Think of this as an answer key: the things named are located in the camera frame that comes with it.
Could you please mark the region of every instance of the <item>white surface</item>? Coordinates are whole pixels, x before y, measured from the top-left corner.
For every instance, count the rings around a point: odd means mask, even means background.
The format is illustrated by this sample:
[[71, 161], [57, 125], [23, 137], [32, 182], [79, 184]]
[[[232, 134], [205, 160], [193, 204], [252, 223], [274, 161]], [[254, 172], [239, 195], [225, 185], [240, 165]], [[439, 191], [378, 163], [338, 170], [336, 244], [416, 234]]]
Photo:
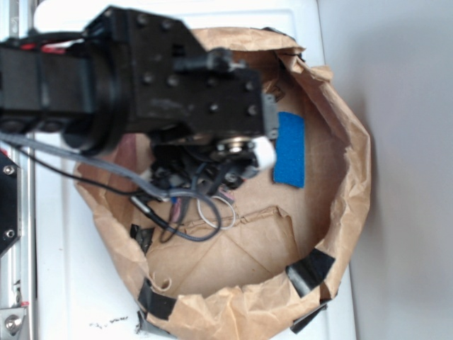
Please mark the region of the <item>white surface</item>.
[[374, 141], [357, 337], [453, 339], [453, 2], [319, 3], [333, 83]]
[[[304, 58], [310, 64], [323, 64], [315, 0], [142, 0], [127, 5], [171, 13], [191, 27], [272, 26], [306, 45]], [[40, 30], [79, 30], [105, 6], [106, 1], [47, 0], [36, 13], [36, 24]], [[58, 143], [51, 135], [40, 138]], [[71, 164], [52, 161], [71, 171]], [[73, 183], [39, 167], [36, 182], [40, 339], [164, 339], [135, 333], [137, 305], [117, 275]], [[110, 322], [120, 318], [127, 319]], [[349, 272], [326, 312], [298, 335], [287, 330], [275, 339], [354, 340]]]

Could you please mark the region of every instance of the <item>gray cable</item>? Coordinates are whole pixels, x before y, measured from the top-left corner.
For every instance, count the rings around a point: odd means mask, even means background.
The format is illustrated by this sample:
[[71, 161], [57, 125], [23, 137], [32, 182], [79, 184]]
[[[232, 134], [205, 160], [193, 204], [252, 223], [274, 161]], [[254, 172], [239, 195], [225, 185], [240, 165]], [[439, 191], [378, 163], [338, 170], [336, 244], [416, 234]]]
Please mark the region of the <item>gray cable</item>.
[[58, 156], [61, 158], [65, 159], [71, 159], [76, 162], [88, 164], [91, 166], [95, 166], [97, 168], [106, 170], [111, 172], [112, 174], [116, 174], [121, 177], [125, 177], [126, 179], [129, 179], [131, 182], [135, 183], [139, 188], [141, 188], [145, 193], [148, 195], [151, 195], [155, 198], [160, 198], [162, 200], [168, 200], [169, 198], [172, 197], [191, 197], [191, 198], [197, 198], [198, 200], [202, 200], [208, 204], [208, 206], [212, 209], [212, 212], [217, 218], [217, 229], [213, 231], [213, 233], [207, 235], [206, 237], [190, 237], [189, 235], [183, 234], [185, 238], [195, 240], [195, 241], [204, 241], [206, 239], [209, 239], [213, 237], [220, 228], [222, 227], [222, 219], [220, 217], [219, 211], [215, 204], [211, 201], [209, 197], [206, 195], [203, 195], [196, 190], [192, 189], [186, 189], [186, 188], [174, 188], [170, 189], [168, 191], [162, 190], [157, 188], [156, 186], [153, 186], [151, 183], [145, 181], [142, 177], [140, 177], [138, 174], [136, 174], [133, 171], [130, 171], [129, 169], [126, 169], [122, 166], [119, 166], [114, 163], [110, 163], [108, 161], [103, 161], [102, 159], [97, 159], [97, 158], [90, 158], [87, 156], [84, 156], [82, 154], [78, 154], [76, 152], [72, 152], [66, 149], [61, 149], [59, 147], [54, 147], [53, 145], [48, 145], [42, 142], [38, 142], [37, 140], [32, 140], [30, 138], [24, 137], [23, 135], [16, 135], [16, 134], [8, 134], [4, 132], [0, 132], [0, 140], [3, 140], [4, 142], [7, 142], [11, 145], [14, 146], [23, 146], [23, 147], [29, 147], [31, 149], [35, 149], [37, 151], [44, 152], [46, 154], [52, 154], [54, 156]]

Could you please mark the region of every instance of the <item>white wall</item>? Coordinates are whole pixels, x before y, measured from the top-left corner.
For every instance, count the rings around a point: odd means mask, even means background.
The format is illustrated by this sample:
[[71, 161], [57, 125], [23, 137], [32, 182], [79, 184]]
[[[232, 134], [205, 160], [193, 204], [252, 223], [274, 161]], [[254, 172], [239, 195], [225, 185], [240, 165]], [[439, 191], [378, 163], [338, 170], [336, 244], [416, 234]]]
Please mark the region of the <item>white wall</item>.
[[453, 339], [453, 1], [319, 8], [334, 84], [374, 141], [351, 266], [357, 336]]

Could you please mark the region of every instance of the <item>white wire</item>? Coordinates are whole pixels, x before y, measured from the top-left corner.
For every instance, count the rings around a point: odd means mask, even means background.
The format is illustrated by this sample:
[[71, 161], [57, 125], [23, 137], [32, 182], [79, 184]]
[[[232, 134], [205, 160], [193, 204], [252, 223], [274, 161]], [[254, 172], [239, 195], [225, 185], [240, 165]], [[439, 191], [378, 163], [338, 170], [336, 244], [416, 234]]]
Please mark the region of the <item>white wire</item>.
[[[228, 202], [227, 200], [225, 200], [223, 197], [220, 197], [220, 196], [212, 196], [211, 198], [216, 198], [217, 200], [222, 201], [223, 203], [225, 203], [226, 205], [228, 205], [229, 208], [231, 209], [231, 211], [233, 212], [233, 220], [231, 221], [231, 223], [230, 223], [229, 225], [227, 225], [226, 227], [221, 227], [221, 228], [220, 228], [221, 230], [228, 230], [228, 229], [231, 229], [231, 228], [234, 226], [234, 223], [236, 223], [236, 211], [234, 210], [233, 205], [231, 205], [230, 202]], [[213, 227], [213, 228], [218, 228], [218, 227], [219, 227], [219, 225], [215, 225], [214, 223], [212, 223], [211, 221], [209, 221], [209, 220], [203, 215], [203, 212], [201, 211], [200, 200], [197, 200], [197, 209], [198, 209], [198, 215], [200, 215], [200, 217], [202, 218], [202, 220], [205, 221], [207, 225], [209, 225], [210, 227]]]

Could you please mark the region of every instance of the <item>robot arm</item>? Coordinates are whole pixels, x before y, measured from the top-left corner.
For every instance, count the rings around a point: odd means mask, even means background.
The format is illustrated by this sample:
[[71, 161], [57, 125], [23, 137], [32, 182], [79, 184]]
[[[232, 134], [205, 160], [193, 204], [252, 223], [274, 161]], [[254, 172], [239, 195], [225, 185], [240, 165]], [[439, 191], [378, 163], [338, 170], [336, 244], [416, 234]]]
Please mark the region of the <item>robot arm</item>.
[[181, 21], [110, 7], [82, 33], [0, 44], [0, 131], [59, 132], [87, 156], [145, 133], [158, 186], [187, 185], [176, 169], [206, 163], [213, 182], [237, 188], [272, 164], [259, 150], [273, 152], [277, 115], [231, 51], [205, 51]]

